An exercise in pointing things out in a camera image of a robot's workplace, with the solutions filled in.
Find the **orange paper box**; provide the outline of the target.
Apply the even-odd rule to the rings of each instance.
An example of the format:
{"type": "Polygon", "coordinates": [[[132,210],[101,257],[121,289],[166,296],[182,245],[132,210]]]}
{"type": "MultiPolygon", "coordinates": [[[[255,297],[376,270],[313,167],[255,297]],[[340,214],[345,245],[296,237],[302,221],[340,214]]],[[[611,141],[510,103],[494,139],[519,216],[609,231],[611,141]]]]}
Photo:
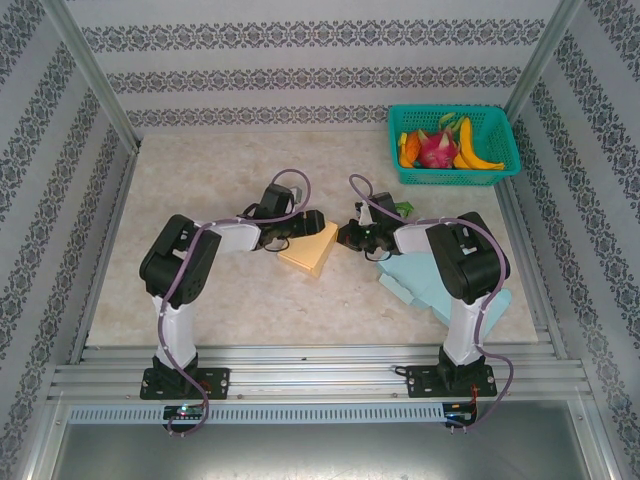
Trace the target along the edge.
{"type": "Polygon", "coordinates": [[[314,278],[319,278],[336,242],[337,233],[338,225],[328,222],[320,233],[291,238],[289,247],[279,252],[277,257],[284,264],[314,278]]]}

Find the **light blue paper box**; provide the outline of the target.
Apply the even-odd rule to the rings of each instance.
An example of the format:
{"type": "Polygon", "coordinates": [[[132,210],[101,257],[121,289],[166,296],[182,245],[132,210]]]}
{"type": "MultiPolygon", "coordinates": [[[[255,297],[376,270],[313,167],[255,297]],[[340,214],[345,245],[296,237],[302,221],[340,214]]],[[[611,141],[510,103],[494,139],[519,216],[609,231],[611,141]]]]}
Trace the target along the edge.
{"type": "MultiPolygon", "coordinates": [[[[379,283],[404,304],[428,312],[446,328],[450,325],[452,297],[444,287],[432,253],[411,253],[388,256],[373,262],[379,283]]],[[[513,343],[509,338],[509,322],[516,308],[514,289],[511,287],[516,268],[510,273],[501,292],[493,300],[483,320],[484,339],[492,342],[513,343]]]]}

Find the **orange toy fruit slice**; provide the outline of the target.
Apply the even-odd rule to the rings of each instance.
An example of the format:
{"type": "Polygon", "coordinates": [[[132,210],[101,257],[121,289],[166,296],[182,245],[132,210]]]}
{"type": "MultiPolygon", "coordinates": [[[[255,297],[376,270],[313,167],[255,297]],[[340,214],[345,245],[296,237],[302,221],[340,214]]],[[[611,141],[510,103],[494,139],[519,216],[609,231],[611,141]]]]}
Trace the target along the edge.
{"type": "Polygon", "coordinates": [[[403,132],[398,140],[398,150],[399,165],[402,168],[413,168],[421,150],[418,131],[403,132]]]}

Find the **pink toy dragon fruit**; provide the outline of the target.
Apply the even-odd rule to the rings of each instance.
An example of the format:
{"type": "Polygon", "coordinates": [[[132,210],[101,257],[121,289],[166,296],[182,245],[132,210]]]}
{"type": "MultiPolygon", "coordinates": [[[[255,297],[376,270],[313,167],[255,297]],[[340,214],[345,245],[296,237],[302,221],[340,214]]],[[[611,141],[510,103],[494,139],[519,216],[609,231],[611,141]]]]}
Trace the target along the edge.
{"type": "Polygon", "coordinates": [[[427,134],[423,129],[417,131],[420,151],[417,162],[422,168],[451,169],[453,160],[459,153],[459,147],[450,129],[427,134]]]}

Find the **yellow toy banana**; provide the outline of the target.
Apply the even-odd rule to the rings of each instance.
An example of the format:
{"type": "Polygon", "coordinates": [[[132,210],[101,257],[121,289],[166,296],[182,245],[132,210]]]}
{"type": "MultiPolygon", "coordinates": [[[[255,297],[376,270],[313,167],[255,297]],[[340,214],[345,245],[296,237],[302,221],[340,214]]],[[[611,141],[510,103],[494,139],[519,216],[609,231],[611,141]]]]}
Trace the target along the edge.
{"type": "Polygon", "coordinates": [[[469,117],[459,121],[459,149],[453,160],[453,166],[461,170],[503,171],[503,163],[492,163],[480,158],[473,145],[472,122],[469,117]]]}

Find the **teal plastic basket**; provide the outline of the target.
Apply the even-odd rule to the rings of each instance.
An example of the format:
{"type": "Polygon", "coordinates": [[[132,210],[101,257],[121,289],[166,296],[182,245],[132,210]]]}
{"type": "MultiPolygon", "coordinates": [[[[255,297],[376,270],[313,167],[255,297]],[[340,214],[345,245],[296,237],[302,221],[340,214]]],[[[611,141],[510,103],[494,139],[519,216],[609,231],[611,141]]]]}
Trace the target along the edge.
{"type": "Polygon", "coordinates": [[[495,106],[395,105],[389,110],[388,132],[392,164],[402,184],[489,187],[521,171],[520,155],[511,125],[505,112],[495,106]],[[469,118],[474,152],[482,160],[502,163],[504,168],[457,170],[402,167],[399,163],[400,136],[418,128],[431,133],[437,129],[439,120],[447,114],[452,114],[454,120],[469,118]]]}

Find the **right small circuit board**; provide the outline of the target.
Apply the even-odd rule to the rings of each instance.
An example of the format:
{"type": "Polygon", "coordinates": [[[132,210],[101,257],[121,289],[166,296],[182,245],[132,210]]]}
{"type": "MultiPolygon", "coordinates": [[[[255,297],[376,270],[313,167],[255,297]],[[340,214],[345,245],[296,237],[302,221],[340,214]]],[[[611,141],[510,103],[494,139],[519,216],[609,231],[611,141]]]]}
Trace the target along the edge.
{"type": "Polygon", "coordinates": [[[443,412],[448,427],[462,428],[476,422],[478,408],[476,403],[445,403],[443,412]]]}

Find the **small circuit board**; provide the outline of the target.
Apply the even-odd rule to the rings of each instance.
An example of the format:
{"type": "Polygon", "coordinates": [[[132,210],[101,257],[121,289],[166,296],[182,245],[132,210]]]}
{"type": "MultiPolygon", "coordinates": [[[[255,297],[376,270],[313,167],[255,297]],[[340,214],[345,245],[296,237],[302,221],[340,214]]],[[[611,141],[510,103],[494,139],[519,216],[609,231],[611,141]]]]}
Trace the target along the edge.
{"type": "Polygon", "coordinates": [[[201,405],[166,406],[163,410],[165,421],[200,421],[205,409],[201,405]]]}
{"type": "Polygon", "coordinates": [[[462,428],[476,422],[478,408],[476,403],[445,403],[443,412],[448,427],[462,428]]]}

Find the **brushed metal shelf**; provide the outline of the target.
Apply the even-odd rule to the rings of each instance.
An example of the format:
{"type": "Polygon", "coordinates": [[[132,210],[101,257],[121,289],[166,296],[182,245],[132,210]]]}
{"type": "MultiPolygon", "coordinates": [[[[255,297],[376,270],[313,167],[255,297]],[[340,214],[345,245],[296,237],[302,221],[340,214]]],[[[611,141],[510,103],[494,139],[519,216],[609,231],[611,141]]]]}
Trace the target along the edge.
{"type": "Polygon", "coordinates": [[[68,425],[32,480],[619,480],[570,421],[451,433],[427,424],[68,425]]]}

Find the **left small circuit board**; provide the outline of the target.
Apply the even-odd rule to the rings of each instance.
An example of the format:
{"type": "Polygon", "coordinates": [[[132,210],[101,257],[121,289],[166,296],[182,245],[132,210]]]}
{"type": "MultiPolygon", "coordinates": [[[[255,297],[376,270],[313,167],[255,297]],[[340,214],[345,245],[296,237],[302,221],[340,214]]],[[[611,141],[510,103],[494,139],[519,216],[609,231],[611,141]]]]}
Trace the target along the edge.
{"type": "Polygon", "coordinates": [[[163,410],[165,421],[200,421],[205,409],[201,405],[166,406],[163,410]]]}

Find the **aluminium side rail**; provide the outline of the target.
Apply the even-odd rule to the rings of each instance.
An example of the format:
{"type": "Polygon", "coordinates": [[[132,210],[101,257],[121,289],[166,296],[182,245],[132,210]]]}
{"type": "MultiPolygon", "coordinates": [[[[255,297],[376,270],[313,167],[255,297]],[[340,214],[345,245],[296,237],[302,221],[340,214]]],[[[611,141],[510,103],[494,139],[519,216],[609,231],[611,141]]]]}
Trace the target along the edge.
{"type": "Polygon", "coordinates": [[[141,145],[133,149],[124,165],[118,183],[118,188],[113,198],[113,204],[107,218],[105,231],[101,238],[100,249],[96,257],[95,268],[90,278],[89,290],[85,296],[84,304],[80,311],[79,322],[72,340],[67,362],[77,364],[80,362],[86,345],[90,328],[97,309],[100,292],[106,277],[109,260],[113,251],[117,236],[118,226],[124,211],[127,195],[130,189],[141,145]]]}
{"type": "Polygon", "coordinates": [[[565,348],[557,319],[547,295],[511,181],[501,181],[495,191],[534,325],[543,328],[547,332],[556,357],[566,360],[569,358],[569,354],[565,348]]]}

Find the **aluminium mounting rail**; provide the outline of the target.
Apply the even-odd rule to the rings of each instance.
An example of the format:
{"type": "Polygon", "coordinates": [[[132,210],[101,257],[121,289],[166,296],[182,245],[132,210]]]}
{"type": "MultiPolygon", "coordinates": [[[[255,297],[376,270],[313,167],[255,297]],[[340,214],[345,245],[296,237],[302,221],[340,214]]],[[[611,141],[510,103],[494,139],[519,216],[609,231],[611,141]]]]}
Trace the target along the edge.
{"type": "MultiPolygon", "coordinates": [[[[536,344],[494,344],[490,351],[514,364],[493,363],[496,383],[512,382],[506,400],[577,400],[593,396],[579,360],[556,357],[547,336],[536,344]]],[[[152,351],[136,347],[90,347],[79,363],[55,368],[49,402],[133,404],[152,351]]],[[[231,403],[364,403],[407,400],[397,366],[437,360],[435,345],[218,346],[202,347],[204,367],[230,370],[231,403]]]]}

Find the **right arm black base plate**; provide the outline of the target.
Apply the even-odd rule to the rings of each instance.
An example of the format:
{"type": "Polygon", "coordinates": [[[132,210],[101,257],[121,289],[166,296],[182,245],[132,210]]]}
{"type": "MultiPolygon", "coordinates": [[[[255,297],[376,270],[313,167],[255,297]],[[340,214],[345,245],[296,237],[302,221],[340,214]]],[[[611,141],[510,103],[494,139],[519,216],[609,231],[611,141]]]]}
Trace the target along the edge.
{"type": "Polygon", "coordinates": [[[447,380],[440,376],[435,366],[408,366],[406,384],[410,398],[471,397],[473,393],[480,398],[498,395],[493,370],[488,365],[462,379],[447,380]]]}

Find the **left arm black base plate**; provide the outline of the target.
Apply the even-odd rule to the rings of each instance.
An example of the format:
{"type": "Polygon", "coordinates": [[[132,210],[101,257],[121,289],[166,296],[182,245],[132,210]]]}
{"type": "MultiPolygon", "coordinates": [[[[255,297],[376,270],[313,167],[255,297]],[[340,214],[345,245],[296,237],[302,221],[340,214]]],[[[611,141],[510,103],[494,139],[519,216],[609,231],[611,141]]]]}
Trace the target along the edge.
{"type": "MultiPolygon", "coordinates": [[[[225,400],[228,395],[230,370],[227,368],[198,368],[193,376],[206,396],[225,400]]],[[[201,392],[175,370],[162,372],[155,368],[144,371],[140,387],[142,400],[198,400],[201,392]]]]}

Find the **aluminium frame post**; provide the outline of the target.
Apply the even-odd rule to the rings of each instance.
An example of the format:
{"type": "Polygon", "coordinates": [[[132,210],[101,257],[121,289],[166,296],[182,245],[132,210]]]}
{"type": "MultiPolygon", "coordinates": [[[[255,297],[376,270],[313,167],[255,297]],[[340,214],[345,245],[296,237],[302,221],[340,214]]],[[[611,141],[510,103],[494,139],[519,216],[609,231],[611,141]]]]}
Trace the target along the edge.
{"type": "Polygon", "coordinates": [[[539,81],[555,49],[583,3],[584,0],[558,1],[555,11],[504,107],[505,114],[511,125],[517,121],[530,93],[539,81]]]}
{"type": "Polygon", "coordinates": [[[84,79],[93,90],[110,123],[129,153],[138,153],[140,139],[120,104],[106,74],[92,52],[66,0],[39,0],[84,79]]]}

